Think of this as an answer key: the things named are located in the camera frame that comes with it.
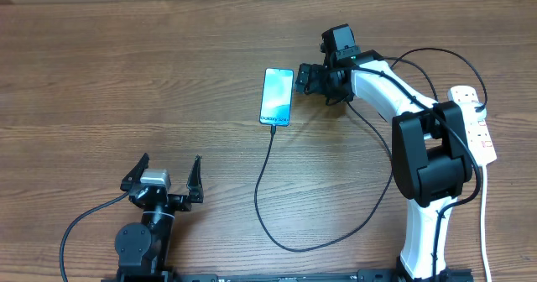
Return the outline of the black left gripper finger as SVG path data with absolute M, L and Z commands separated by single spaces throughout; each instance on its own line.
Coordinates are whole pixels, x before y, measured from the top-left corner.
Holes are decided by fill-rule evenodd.
M 140 182 L 143 172 L 149 167 L 149 155 L 144 153 L 137 164 L 125 175 L 120 184 L 121 191 L 129 191 L 134 184 Z
M 201 156 L 195 157 L 194 164 L 187 181 L 189 191 L 188 199 L 190 203 L 202 203 L 204 201 L 204 190 L 201 181 Z

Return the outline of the blue Samsung Galaxy phone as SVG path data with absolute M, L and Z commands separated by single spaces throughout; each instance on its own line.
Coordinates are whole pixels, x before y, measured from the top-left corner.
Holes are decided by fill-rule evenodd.
M 294 72 L 267 68 L 264 73 L 259 122 L 263 125 L 285 126 L 290 123 Z

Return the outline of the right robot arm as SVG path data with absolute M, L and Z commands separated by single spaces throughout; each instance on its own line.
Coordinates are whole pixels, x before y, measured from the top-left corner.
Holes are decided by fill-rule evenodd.
M 464 184 L 479 176 L 463 111 L 417 92 L 376 51 L 361 51 L 348 25 L 321 38 L 325 59 L 300 65 L 296 90 L 328 102 L 358 97 L 391 125 L 393 177 L 407 200 L 405 241 L 392 279 L 471 281 L 471 270 L 449 269 L 444 257 L 451 209 L 461 204 Z

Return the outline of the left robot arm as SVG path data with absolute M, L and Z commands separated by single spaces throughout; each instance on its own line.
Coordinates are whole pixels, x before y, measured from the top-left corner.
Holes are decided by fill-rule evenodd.
M 189 212 L 204 201 L 201 182 L 201 156 L 195 157 L 185 195 L 169 191 L 171 179 L 164 169 L 150 169 L 149 156 L 122 179 L 120 190 L 143 213 L 139 222 L 123 226 L 115 237 L 118 255 L 116 281 L 179 281 L 174 268 L 167 265 L 169 244 L 177 212 Z

